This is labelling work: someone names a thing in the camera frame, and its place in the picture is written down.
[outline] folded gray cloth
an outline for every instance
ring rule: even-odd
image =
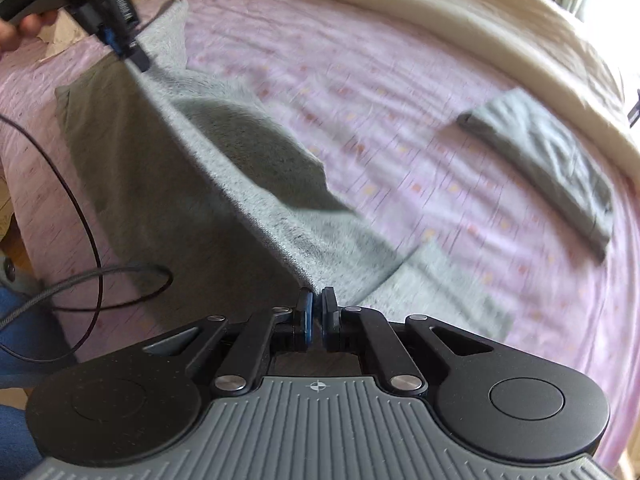
[[[340,304],[375,304],[391,320],[432,313],[504,338],[509,316],[437,248],[397,254],[327,190],[322,164],[253,95],[185,69],[187,12],[176,0],[140,34],[148,72],[109,55],[56,90],[113,249],[175,273],[150,308],[163,327],[207,314],[244,320],[293,304],[300,285],[332,285]]]
[[[564,124],[520,88],[461,114],[458,124],[512,162],[604,259],[611,184]]]

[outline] blue jeans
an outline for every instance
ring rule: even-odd
[[[27,297],[0,287],[0,317]],[[69,350],[62,329],[46,307],[34,307],[0,332],[0,342],[32,358],[53,358]],[[53,371],[76,362],[70,358],[56,364],[20,361],[0,350],[0,388],[29,388]],[[29,433],[23,410],[0,405],[0,480],[17,480],[42,460]]]
[[[41,460],[24,411],[0,405],[0,480],[18,480]]]

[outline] black cable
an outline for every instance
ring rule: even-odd
[[[38,141],[35,140],[27,130],[21,127],[20,124],[16,123],[15,121],[12,121],[10,118],[6,117],[1,113],[0,113],[0,121],[8,124],[9,126],[15,128],[18,132],[20,132],[31,143],[31,145],[34,148],[36,148],[36,150],[38,150],[42,158],[44,158],[47,165],[51,168],[51,171],[53,171],[53,173],[56,175],[58,182],[65,190],[65,193],[68,196],[69,200],[71,200],[71,203],[74,206],[74,209],[76,210],[76,214],[78,215],[78,218],[82,223],[82,227],[84,228],[86,237],[89,240],[89,244],[91,245],[92,253],[94,254],[95,269],[88,270],[87,272],[82,272],[80,274],[76,274],[74,276],[71,276],[70,278],[67,278],[66,280],[63,280],[62,282],[55,283],[54,285],[50,286],[49,288],[46,288],[45,290],[43,290],[41,293],[37,294],[30,300],[26,301],[23,305],[13,310],[7,316],[4,316],[2,319],[0,319],[0,331],[1,331],[3,328],[9,325],[9,323],[13,322],[18,316],[25,313],[27,310],[29,310],[30,308],[33,308],[34,306],[41,303],[42,301],[51,298],[52,296],[54,296],[55,294],[58,294],[59,292],[62,292],[73,286],[76,286],[79,283],[84,283],[87,280],[98,278],[98,297],[96,300],[95,308],[74,309],[74,308],[65,308],[65,307],[54,307],[56,310],[61,310],[64,312],[93,312],[94,313],[92,320],[89,323],[89,326],[84,332],[84,335],[80,338],[80,340],[73,346],[73,348],[69,352],[66,352],[64,355],[55,357],[53,359],[33,359],[30,357],[18,354],[17,352],[11,350],[10,348],[7,348],[4,344],[0,343],[1,350],[7,352],[8,354],[22,361],[27,361],[30,363],[40,363],[40,364],[53,363],[56,361],[60,361],[61,359],[65,359],[70,355],[75,354],[78,351],[78,349],[84,344],[84,342],[87,339],[89,339],[89,336],[91,335],[91,333],[95,328],[95,325],[98,321],[98,316],[100,316],[101,311],[114,310],[117,308],[125,308],[127,306],[132,306],[142,301],[151,300],[152,298],[155,298],[156,296],[158,296],[159,294],[162,294],[162,292],[167,290],[169,286],[172,284],[174,277],[172,275],[171,270],[169,270],[167,267],[163,267],[157,264],[125,264],[125,265],[119,265],[119,266],[103,267],[102,262],[100,260],[100,253],[98,252],[98,246],[95,243],[94,234],[92,233],[91,228],[89,227],[89,222],[84,216],[84,213],[80,208],[78,200],[76,200],[76,197],[74,196],[73,192],[69,188],[65,179],[62,177],[62,175],[58,171],[58,168],[56,167],[56,165],[51,160],[50,156],[47,155],[43,147],[39,145]],[[104,293],[103,276],[105,274],[115,274],[119,272],[155,272],[155,273],[165,275],[167,280],[164,283],[164,285],[158,288],[158,290],[155,290],[150,294],[146,294],[135,300],[126,301],[125,303],[102,307],[102,296]]]

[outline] triangular cutout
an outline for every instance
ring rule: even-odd
[[[453,332],[441,326],[434,326],[431,331],[442,341],[455,355],[466,356],[484,354],[493,348],[475,339],[469,339],[457,332]]]
[[[200,329],[197,326],[192,326],[184,332],[177,333],[166,339],[152,343],[149,346],[145,346],[143,351],[148,354],[163,357],[174,357],[180,355],[184,349],[196,339],[199,333]]]

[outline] crosshair marking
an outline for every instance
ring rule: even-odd
[[[321,392],[322,390],[324,390],[326,387],[328,386],[328,384],[324,384],[322,381],[314,381],[313,383],[311,383],[308,388],[311,388],[313,391],[315,392]]]

